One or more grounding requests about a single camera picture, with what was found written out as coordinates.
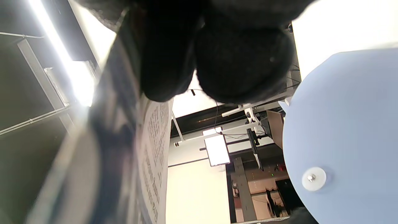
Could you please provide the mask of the person's right hand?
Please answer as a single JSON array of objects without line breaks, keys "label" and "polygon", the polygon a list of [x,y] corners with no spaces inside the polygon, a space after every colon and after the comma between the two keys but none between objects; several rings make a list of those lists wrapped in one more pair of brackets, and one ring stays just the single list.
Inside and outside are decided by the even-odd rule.
[{"label": "person's right hand", "polygon": [[266,100],[286,86],[294,44],[286,30],[312,0],[78,0],[141,59],[140,87],[165,102],[193,71],[224,104]]}]

